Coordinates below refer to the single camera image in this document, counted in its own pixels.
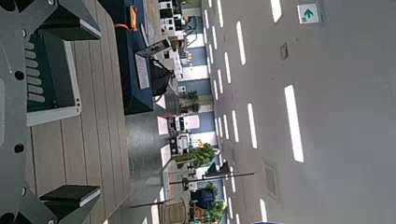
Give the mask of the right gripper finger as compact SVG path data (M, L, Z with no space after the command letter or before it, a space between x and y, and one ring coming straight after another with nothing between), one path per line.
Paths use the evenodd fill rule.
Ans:
M57 224L83 224L100 198L99 186L63 185L39 197Z
M55 11L39 26L66 41L99 40L101 30L81 0L57 0Z

